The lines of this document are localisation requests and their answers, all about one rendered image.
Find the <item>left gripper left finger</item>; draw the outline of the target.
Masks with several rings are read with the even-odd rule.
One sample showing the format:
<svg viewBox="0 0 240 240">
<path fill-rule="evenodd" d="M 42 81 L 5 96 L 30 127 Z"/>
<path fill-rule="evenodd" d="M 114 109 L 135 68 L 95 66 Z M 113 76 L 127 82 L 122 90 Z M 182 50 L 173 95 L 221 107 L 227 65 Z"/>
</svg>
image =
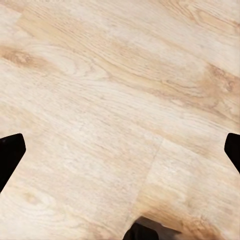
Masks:
<svg viewBox="0 0 240 240">
<path fill-rule="evenodd" d="M 26 153 L 22 133 L 0 138 L 0 193 Z"/>
</svg>

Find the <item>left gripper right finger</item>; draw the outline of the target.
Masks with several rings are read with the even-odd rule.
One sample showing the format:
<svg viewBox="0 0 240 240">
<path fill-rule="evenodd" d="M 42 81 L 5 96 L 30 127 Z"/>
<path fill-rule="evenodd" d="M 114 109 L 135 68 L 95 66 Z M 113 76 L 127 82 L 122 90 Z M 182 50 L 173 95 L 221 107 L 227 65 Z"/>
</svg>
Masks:
<svg viewBox="0 0 240 240">
<path fill-rule="evenodd" d="M 224 151 L 240 173 L 240 135 L 229 133 L 227 135 Z"/>
</svg>

